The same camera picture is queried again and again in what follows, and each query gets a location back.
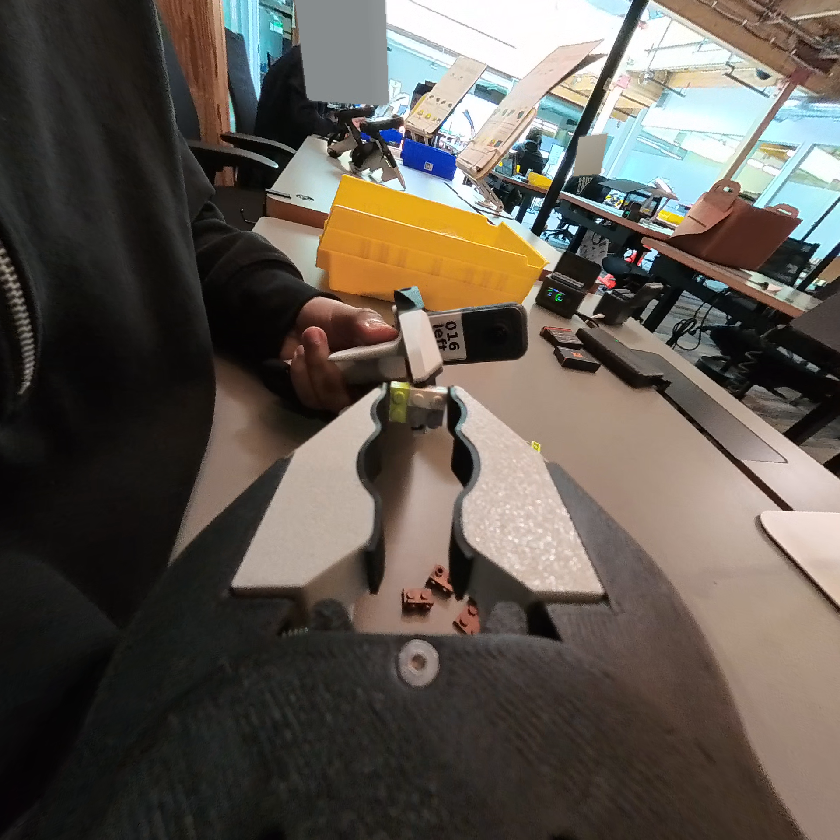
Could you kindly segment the person's left hand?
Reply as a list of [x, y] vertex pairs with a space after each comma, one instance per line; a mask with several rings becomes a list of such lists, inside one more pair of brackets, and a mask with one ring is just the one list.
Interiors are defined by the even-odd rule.
[[337, 414], [351, 405], [350, 386], [330, 356], [342, 350], [389, 343], [398, 331], [370, 309], [326, 297], [311, 299], [297, 315], [280, 351], [301, 404], [315, 412]]

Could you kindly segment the white lamp base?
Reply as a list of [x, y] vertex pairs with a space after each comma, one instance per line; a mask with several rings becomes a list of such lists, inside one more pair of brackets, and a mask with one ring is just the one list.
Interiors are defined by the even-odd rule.
[[839, 513], [764, 511], [761, 529], [800, 571], [839, 608]]

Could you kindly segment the cardboard sign board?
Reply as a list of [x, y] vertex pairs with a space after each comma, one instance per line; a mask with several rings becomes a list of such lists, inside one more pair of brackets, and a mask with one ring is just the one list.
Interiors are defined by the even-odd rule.
[[602, 58], [593, 53], [601, 44], [599, 38], [563, 45], [543, 58], [509, 91], [476, 137], [458, 154], [457, 168], [474, 181], [484, 178], [527, 129], [541, 100], [566, 78]]
[[458, 57], [441, 79], [418, 99], [404, 121], [409, 140], [429, 144], [465, 95], [488, 68], [487, 63]]

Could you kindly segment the grey toy brick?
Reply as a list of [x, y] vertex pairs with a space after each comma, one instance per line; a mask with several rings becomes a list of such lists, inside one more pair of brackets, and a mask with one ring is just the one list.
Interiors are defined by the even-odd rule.
[[418, 434], [434, 431], [445, 424], [449, 388], [445, 386], [409, 386], [406, 424]]

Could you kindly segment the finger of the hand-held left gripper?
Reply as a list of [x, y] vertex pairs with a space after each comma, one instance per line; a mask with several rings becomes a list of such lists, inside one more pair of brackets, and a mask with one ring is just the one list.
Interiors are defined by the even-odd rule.
[[408, 381], [415, 386], [433, 383], [444, 369], [434, 328], [425, 310], [397, 313]]

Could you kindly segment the pile of toy bricks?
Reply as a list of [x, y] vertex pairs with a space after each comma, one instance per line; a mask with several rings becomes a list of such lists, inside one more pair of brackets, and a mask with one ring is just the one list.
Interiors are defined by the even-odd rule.
[[473, 636], [480, 632], [480, 612], [476, 601], [466, 595], [459, 600], [450, 579], [449, 569], [435, 564], [424, 584], [405, 587], [401, 592], [401, 608], [405, 615], [427, 615], [435, 606], [444, 608], [444, 618], [456, 632]]

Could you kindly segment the black charging case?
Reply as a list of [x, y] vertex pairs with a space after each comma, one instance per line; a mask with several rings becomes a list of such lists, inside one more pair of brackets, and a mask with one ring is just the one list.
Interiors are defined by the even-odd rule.
[[556, 267], [542, 278], [534, 303], [555, 316], [571, 320], [585, 297], [593, 292], [601, 273], [600, 262], [563, 253]]

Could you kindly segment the wooden post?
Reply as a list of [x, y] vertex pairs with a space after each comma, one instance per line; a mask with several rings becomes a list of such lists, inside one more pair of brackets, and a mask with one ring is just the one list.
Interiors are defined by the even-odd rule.
[[224, 4], [157, 1], [175, 118], [182, 136], [217, 147], [230, 130]]

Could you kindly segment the black metal pole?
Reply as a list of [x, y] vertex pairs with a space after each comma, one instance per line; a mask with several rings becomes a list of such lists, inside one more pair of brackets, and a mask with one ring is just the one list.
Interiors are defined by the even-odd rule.
[[598, 116], [607, 92], [616, 78], [622, 59], [625, 57], [625, 53], [631, 42], [632, 36], [636, 32], [639, 23], [642, 20], [642, 16], [647, 8], [647, 5], [648, 1], [632, 1], [629, 5], [621, 27], [617, 31], [613, 45], [610, 48], [609, 53], [606, 55], [602, 71], [597, 78], [594, 89], [584, 106], [581, 118], [571, 135], [570, 143], [553, 177], [549, 190], [542, 200], [540, 210], [531, 227], [532, 233], [538, 237], [545, 229], [552, 210], [560, 198], [560, 193], [571, 174], [580, 140], [592, 129], [595, 118]]

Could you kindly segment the yellow plastic bin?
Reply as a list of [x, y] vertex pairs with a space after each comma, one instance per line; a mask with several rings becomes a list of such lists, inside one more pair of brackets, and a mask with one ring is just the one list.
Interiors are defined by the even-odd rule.
[[417, 287], [443, 311], [521, 303], [549, 260], [506, 222], [344, 175], [316, 264], [333, 291], [392, 301]]

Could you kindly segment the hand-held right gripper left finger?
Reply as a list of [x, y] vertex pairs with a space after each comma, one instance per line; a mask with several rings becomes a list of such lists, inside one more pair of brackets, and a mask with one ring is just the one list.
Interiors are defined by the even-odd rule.
[[231, 583], [239, 596], [277, 596], [303, 611], [352, 607], [384, 578], [382, 502], [373, 485], [383, 433], [380, 385], [298, 447]]

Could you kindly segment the flat black power bank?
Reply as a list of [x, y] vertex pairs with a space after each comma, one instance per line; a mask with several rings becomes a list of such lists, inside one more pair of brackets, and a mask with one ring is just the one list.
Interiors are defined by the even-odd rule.
[[664, 373], [642, 360], [634, 350], [601, 328], [581, 327], [576, 337], [583, 350], [594, 357], [624, 384], [634, 389], [653, 388], [662, 392], [670, 385]]

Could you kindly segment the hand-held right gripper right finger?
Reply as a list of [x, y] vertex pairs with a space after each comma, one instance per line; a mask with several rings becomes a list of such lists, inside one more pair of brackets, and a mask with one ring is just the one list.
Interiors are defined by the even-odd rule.
[[461, 484], [449, 579], [478, 604], [586, 604], [605, 588], [549, 464], [459, 386], [449, 389], [451, 469]]

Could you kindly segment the person's left forearm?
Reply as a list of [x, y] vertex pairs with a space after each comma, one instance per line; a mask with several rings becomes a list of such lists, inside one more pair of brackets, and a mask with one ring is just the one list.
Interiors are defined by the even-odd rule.
[[192, 220], [192, 236], [215, 344], [287, 402], [325, 413], [301, 404], [280, 351], [311, 299], [339, 299], [311, 287], [267, 240], [228, 224], [212, 201]]

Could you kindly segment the wooden desk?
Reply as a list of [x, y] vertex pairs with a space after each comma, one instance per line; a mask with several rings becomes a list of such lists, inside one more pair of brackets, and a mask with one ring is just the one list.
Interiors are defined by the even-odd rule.
[[663, 293], [651, 316], [644, 322], [644, 326], [650, 330], [662, 322], [683, 291], [703, 301], [708, 299], [711, 292], [697, 277], [722, 284], [741, 297], [755, 301], [765, 309], [779, 312], [788, 319], [798, 318], [823, 304], [822, 300], [792, 287], [782, 286], [778, 290], [762, 288], [760, 283], [764, 282], [765, 278], [761, 274], [709, 263], [679, 250], [666, 240], [643, 237], [640, 245], [655, 253], [650, 273], [653, 277], [659, 277], [669, 288]]

